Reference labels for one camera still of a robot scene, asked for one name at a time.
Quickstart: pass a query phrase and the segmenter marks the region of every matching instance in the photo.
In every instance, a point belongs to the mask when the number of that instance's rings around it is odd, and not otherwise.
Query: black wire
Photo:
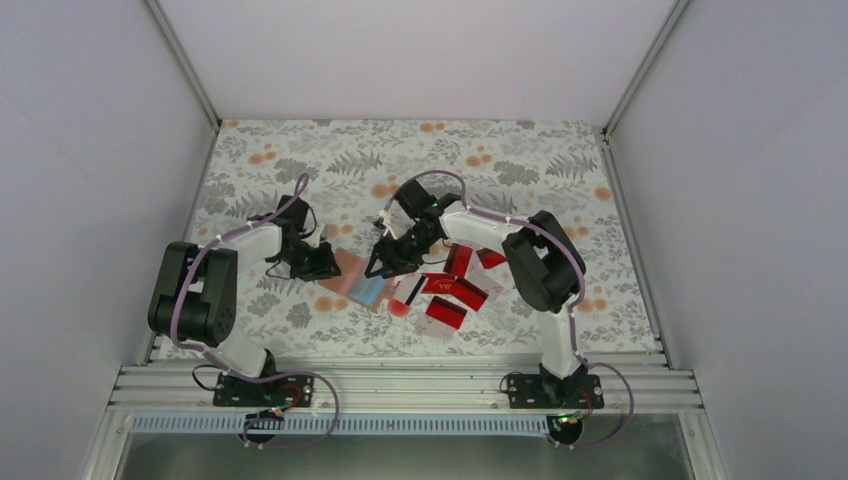
[[[269,277],[271,277],[271,278],[278,278],[278,279],[280,279],[280,280],[291,280],[291,277],[281,277],[281,276],[279,276],[279,275],[274,275],[273,273],[271,273],[271,270],[273,270],[273,269],[277,268],[277,267],[278,267],[281,263],[283,263],[283,261],[282,261],[282,260],[277,260],[277,263],[275,263],[275,264],[271,265],[270,267],[268,267],[268,270],[265,270],[265,275],[267,275],[267,276],[269,276]]]
[[[203,382],[200,381],[199,378],[197,378],[197,371],[201,368],[217,368],[218,370],[220,370],[220,368],[216,367],[215,365],[212,365],[211,363],[204,363],[203,365],[198,365],[191,369],[191,378],[194,379],[194,383],[196,383],[198,387],[206,390],[207,392],[214,392],[215,387],[207,387],[203,384]]]
[[[301,239],[309,238],[310,236],[312,236],[313,233],[315,233],[315,229],[318,228],[318,219],[315,218],[315,210],[312,208],[311,205],[309,206],[309,211],[312,212],[312,230],[310,230],[308,233],[301,234]]]

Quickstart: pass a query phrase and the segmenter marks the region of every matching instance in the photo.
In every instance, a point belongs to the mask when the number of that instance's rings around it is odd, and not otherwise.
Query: orange dot
[[[577,310],[583,313],[589,313],[592,311],[592,300],[588,298],[584,298],[580,305],[577,305]]]
[[[598,187],[595,189],[595,196],[598,197],[598,200],[607,201],[612,198],[612,192],[609,191],[607,187]]]
[[[371,196],[374,198],[383,198],[389,194],[389,187],[383,185],[382,183],[378,183],[371,187]]]
[[[333,301],[330,297],[318,297],[315,300],[315,310],[319,312],[329,312],[333,309]]]

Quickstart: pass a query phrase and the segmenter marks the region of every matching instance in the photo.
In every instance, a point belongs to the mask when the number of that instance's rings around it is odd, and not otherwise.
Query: aluminum frame
[[[177,67],[183,73],[183,77],[186,79],[189,88],[194,93],[198,106],[203,111],[209,124],[212,125],[215,133],[218,133],[221,118],[215,112],[215,107],[212,106],[212,101],[209,100],[209,95],[206,94],[206,90],[204,90],[203,84],[200,82],[200,77],[194,71],[194,67],[192,67],[188,55],[180,44],[174,28],[171,27],[171,22],[168,21],[165,10],[159,4],[159,0],[142,0],[142,3],[147,8],[153,23],[156,25],[156,29],[159,30],[159,34],[162,36],[162,40],[168,46],[168,50],[171,51],[171,55],[174,57]]]
[[[593,354],[590,358],[612,363],[622,370],[634,390],[636,413],[679,416],[695,478],[726,478],[691,371],[668,369],[661,354],[610,353]],[[541,415],[571,413],[557,409],[510,410],[506,395],[499,392],[499,382],[506,373],[535,371],[539,355],[385,359],[281,357],[277,361],[285,368],[313,370],[328,377],[342,399],[345,418],[349,421],[375,420],[373,428],[377,430],[382,428],[378,419],[385,418],[399,421],[453,418],[460,423],[469,419],[483,419],[485,423],[485,419],[490,419],[489,424],[496,424],[524,418],[532,422]],[[84,471],[85,480],[119,476],[128,433],[137,425],[149,428],[150,419],[161,416],[171,423],[159,428],[178,433],[179,428],[185,429],[188,425],[173,422],[178,416],[212,415],[226,420],[256,411],[255,408],[214,407],[212,392],[197,388],[191,379],[191,369],[198,364],[199,360],[169,360],[121,369]],[[607,406],[596,410],[595,414],[626,413],[627,397],[620,380],[601,369],[596,369],[595,373],[601,376],[607,399]],[[216,376],[214,371],[198,372],[200,380],[210,384]],[[293,418],[325,418],[333,411],[326,387],[316,384],[313,395],[313,407],[293,410]],[[141,417],[147,418],[147,423],[139,422]]]
[[[663,331],[662,319],[658,313],[657,303],[654,298],[651,282],[648,279],[645,262],[642,258],[639,242],[636,239],[636,233],[633,228],[633,222],[630,217],[630,209],[627,206],[627,201],[624,198],[624,187],[621,183],[621,177],[618,174],[615,156],[611,139],[606,134],[605,129],[601,127],[593,127],[595,138],[598,141],[598,148],[601,151],[601,159],[604,162],[604,168],[607,171],[607,180],[612,189],[612,198],[615,202],[615,208],[618,211],[618,217],[621,219],[621,229],[624,232],[624,240],[627,242],[627,250],[630,253],[630,259],[633,262],[633,270],[636,273],[636,282],[639,284],[639,291],[642,294],[642,300],[645,303],[645,312],[648,315],[648,321],[657,341],[660,342],[660,350],[668,359],[669,368],[674,369],[680,365],[679,357],[676,355],[674,345],[670,345],[669,337]]]
[[[593,361],[622,369],[634,390],[637,413],[698,412],[703,408],[694,375],[672,371],[659,354],[594,354]],[[154,362],[124,367],[109,399],[109,411],[255,411],[221,409],[212,405],[213,392],[197,388],[191,369],[199,361]],[[414,414],[561,414],[568,410],[510,410],[499,383],[511,371],[535,372],[539,355],[421,357],[367,359],[291,359],[277,364],[291,370],[311,370],[331,379],[348,413]],[[597,414],[621,414],[628,409],[623,383],[611,372],[597,369],[607,405]],[[202,382],[214,384],[217,373],[199,371]],[[313,407],[333,410],[329,391],[317,383]]]

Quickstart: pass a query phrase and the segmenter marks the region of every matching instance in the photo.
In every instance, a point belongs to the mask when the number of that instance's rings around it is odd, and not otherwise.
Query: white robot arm
[[[586,266],[553,215],[540,211],[529,218],[509,217],[465,205],[456,194],[436,200],[414,179],[404,183],[395,199],[415,224],[398,238],[388,229],[374,245],[365,276],[411,273],[423,263],[422,256],[430,246],[441,239],[501,253],[516,289],[535,310],[542,338],[540,374],[534,380],[525,375],[523,381],[538,380],[532,389],[543,390],[549,400],[546,403],[553,405],[572,397],[587,381],[597,381],[596,376],[587,376],[588,368],[576,353],[573,319],[564,308],[579,293]],[[380,215],[378,226],[388,218],[385,210]]]
[[[489,250],[505,254],[504,241],[521,226],[505,224],[467,211],[458,203],[445,209],[440,217],[442,229],[454,242],[472,242]],[[565,310],[557,313],[533,310],[542,339],[542,366],[558,378],[566,378],[580,367],[571,353],[571,331]]]

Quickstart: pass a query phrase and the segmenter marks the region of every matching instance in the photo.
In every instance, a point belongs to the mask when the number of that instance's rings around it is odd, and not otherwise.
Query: floral tablecloth
[[[587,265],[587,298],[578,307],[586,351],[655,349],[653,334],[592,129],[580,122],[413,120],[224,121],[202,191],[192,241],[205,243],[291,193],[301,172],[304,199],[328,224],[334,248],[367,258],[371,225],[388,195],[411,175],[441,168],[461,174],[470,199],[513,214],[553,213]],[[422,179],[437,197],[458,191],[449,177]],[[435,246],[434,255],[445,254]],[[396,356],[540,351],[530,307],[507,286],[466,319],[452,338],[424,335],[415,318],[393,317],[323,287],[266,277],[257,266],[239,278],[237,327],[285,356]],[[163,340],[158,357],[190,356]]]

